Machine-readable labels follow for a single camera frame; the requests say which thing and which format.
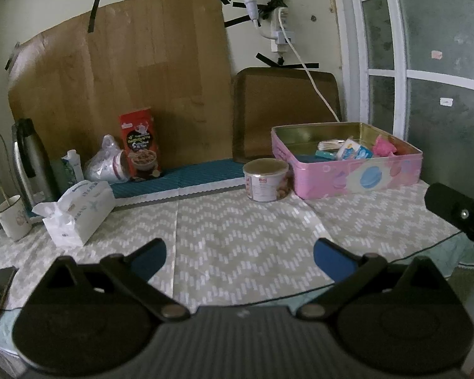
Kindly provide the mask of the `pink tin box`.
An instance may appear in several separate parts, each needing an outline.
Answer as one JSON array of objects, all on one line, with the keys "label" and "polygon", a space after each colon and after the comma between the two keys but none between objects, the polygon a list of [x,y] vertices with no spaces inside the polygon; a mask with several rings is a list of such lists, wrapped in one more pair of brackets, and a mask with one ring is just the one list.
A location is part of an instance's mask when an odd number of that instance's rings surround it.
[{"label": "pink tin box", "polygon": [[[353,140],[372,149],[377,139],[387,140],[396,151],[387,157],[314,161],[324,140]],[[409,186],[418,182],[423,152],[362,122],[324,122],[271,128],[273,155],[290,166],[293,189],[301,199],[364,193]]]}]

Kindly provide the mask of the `teal orange small box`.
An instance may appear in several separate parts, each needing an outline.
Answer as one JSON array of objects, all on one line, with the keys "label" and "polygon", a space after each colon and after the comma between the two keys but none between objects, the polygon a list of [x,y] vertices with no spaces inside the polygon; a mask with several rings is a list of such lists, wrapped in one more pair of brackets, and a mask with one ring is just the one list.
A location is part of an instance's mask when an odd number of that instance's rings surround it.
[{"label": "teal orange small box", "polygon": [[333,152],[316,150],[315,157],[326,161],[334,161],[337,159],[337,155]]}]

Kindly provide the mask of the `white enamel mug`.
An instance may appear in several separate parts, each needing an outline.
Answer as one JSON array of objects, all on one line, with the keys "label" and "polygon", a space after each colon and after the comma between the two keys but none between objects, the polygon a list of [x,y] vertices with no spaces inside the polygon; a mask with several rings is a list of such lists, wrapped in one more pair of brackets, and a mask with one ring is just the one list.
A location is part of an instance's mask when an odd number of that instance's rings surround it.
[{"label": "white enamel mug", "polygon": [[30,233],[32,225],[23,199],[14,195],[0,204],[0,239],[19,241]]}]

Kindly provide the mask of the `wooden board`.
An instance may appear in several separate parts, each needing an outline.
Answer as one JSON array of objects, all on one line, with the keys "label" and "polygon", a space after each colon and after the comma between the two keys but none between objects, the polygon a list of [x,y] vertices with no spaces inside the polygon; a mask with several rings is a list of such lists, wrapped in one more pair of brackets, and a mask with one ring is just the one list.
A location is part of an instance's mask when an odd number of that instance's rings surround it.
[{"label": "wooden board", "polygon": [[53,158],[88,160],[148,109],[165,169],[232,154],[231,70],[219,0],[125,0],[22,44],[9,76],[15,119],[29,118]]}]

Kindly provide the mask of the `red cereal box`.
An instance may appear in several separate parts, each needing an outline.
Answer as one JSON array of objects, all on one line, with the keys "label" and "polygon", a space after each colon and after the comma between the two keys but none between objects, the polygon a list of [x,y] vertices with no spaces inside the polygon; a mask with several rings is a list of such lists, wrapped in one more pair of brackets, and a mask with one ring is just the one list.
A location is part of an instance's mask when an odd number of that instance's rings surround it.
[{"label": "red cereal box", "polygon": [[160,177],[159,145],[151,110],[121,115],[119,126],[131,179],[142,181]]}]

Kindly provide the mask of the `white tissue pack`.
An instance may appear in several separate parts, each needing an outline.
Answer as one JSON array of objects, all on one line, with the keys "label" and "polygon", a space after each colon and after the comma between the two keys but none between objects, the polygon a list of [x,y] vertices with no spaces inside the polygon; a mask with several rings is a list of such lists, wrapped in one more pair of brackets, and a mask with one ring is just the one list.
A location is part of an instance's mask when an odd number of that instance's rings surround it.
[{"label": "white tissue pack", "polygon": [[115,208],[113,190],[107,181],[80,181],[56,202],[36,204],[32,212],[42,217],[57,247],[81,247]]}]

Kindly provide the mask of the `brown tray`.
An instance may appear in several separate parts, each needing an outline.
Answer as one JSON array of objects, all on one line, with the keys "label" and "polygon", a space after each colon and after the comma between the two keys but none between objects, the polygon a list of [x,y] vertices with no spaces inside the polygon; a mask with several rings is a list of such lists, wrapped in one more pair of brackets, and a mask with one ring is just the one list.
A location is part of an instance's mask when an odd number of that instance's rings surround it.
[{"label": "brown tray", "polygon": [[334,122],[342,116],[335,76],[299,69],[247,68],[234,78],[233,159],[272,155],[276,126]]}]

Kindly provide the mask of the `silver thermos flask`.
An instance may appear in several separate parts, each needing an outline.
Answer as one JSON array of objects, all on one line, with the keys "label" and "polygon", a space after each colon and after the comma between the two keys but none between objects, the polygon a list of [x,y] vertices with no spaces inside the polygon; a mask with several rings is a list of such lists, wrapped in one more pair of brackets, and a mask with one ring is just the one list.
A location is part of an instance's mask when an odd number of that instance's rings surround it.
[{"label": "silver thermos flask", "polygon": [[21,118],[12,125],[12,163],[28,210],[60,198],[48,153],[30,118]]}]

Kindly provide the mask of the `chevron patterned tablecloth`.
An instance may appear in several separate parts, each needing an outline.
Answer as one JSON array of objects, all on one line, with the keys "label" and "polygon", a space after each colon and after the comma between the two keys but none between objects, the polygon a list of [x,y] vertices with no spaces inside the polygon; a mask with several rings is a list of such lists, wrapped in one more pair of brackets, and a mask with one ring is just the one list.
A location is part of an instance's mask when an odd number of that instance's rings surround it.
[{"label": "chevron patterned tablecloth", "polygon": [[13,266],[5,307],[22,307],[60,255],[96,263],[162,239],[167,260],[151,284],[190,309],[250,304],[331,284],[314,263],[313,246],[331,240],[356,255],[404,263],[426,255],[443,275],[474,268],[474,247],[426,210],[426,184],[303,200],[295,194],[257,203],[241,190],[172,199],[112,212],[82,247],[57,247],[42,225],[23,240],[0,239],[0,268]]}]

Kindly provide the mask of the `cotton swab packet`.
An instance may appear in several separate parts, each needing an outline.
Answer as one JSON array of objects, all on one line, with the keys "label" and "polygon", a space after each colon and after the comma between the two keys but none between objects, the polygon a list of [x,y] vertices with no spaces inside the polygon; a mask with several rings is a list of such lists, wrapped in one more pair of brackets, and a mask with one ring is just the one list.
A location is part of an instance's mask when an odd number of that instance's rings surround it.
[{"label": "cotton swab packet", "polygon": [[318,150],[321,152],[335,152],[339,150],[345,140],[323,140],[318,143]]}]

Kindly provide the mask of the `white framed window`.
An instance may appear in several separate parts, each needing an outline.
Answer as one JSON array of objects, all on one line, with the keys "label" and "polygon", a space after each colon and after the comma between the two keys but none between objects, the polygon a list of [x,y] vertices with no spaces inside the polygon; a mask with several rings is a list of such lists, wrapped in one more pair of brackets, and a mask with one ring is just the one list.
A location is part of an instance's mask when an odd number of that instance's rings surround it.
[{"label": "white framed window", "polygon": [[343,114],[417,146],[474,198],[474,0],[335,0]]}]

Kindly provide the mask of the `pink packet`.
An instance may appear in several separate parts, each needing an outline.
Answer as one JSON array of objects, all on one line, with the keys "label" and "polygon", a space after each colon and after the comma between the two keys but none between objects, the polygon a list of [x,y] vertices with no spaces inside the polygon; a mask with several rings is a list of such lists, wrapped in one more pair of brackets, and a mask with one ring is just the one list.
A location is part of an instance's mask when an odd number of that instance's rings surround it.
[{"label": "pink packet", "polygon": [[396,153],[396,147],[381,134],[378,135],[374,145],[372,146],[372,153],[377,158],[393,157]]}]

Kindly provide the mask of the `clear plastic bag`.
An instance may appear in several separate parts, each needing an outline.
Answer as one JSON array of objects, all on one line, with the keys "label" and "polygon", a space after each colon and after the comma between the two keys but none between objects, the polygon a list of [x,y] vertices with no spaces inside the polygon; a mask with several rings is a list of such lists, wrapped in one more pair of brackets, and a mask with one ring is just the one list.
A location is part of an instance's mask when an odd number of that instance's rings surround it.
[{"label": "clear plastic bag", "polygon": [[84,178],[88,181],[107,181],[109,184],[124,183],[131,179],[125,151],[113,137],[106,134],[96,155],[84,166]]}]

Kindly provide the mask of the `white blue wipes pack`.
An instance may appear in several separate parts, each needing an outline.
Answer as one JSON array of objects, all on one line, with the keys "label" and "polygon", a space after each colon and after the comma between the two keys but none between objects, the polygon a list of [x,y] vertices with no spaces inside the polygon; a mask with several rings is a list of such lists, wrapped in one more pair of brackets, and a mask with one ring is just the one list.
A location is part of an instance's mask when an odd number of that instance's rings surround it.
[{"label": "white blue wipes pack", "polygon": [[371,150],[352,139],[345,140],[336,154],[338,161],[370,159],[372,157]]}]

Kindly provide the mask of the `small round tin can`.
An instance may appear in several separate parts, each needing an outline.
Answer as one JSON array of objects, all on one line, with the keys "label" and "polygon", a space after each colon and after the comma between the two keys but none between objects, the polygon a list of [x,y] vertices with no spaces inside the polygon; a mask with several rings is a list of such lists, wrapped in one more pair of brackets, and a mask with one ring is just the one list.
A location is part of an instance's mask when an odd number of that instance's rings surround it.
[{"label": "small round tin can", "polygon": [[259,158],[243,167],[246,194],[249,199],[268,203],[289,194],[289,165],[280,159]]}]

